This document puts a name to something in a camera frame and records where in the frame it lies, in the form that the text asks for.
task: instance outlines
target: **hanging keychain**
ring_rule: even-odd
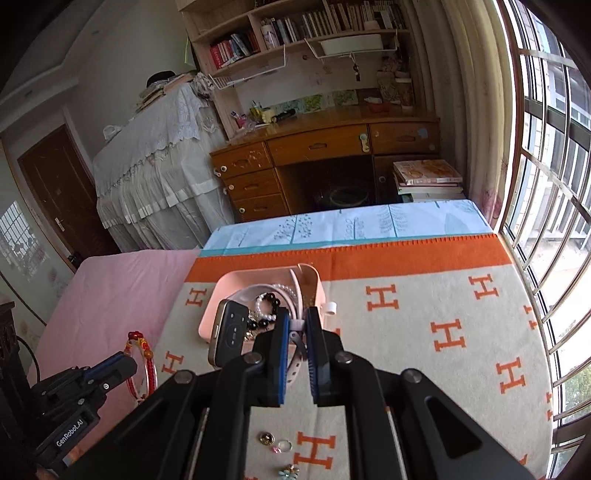
[[[353,71],[355,72],[355,80],[358,82],[361,81],[361,75],[359,74],[359,66],[353,62]]]

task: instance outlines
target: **wooden desk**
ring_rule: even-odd
[[[319,175],[318,161],[334,158],[343,159],[334,166],[336,176],[369,172],[371,203],[387,203],[392,162],[437,158],[439,146],[439,119],[432,113],[406,114],[400,107],[372,113],[351,106],[258,129],[211,156],[241,219],[250,221],[310,211],[304,184]]]

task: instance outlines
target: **drawer handle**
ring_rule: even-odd
[[[416,142],[417,137],[413,137],[412,135],[402,135],[401,137],[396,137],[397,142]]]

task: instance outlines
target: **white basket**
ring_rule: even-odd
[[[382,50],[382,37],[379,34],[355,35],[351,37],[331,38],[320,42],[324,55],[337,55],[353,51]]]

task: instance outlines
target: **window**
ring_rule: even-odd
[[[32,277],[45,260],[41,248],[17,202],[0,217],[0,251],[9,264]]]
[[[591,91],[550,29],[519,1],[505,5],[524,124],[502,233],[543,324],[560,428],[591,413]],[[553,446],[548,478],[581,441]]]

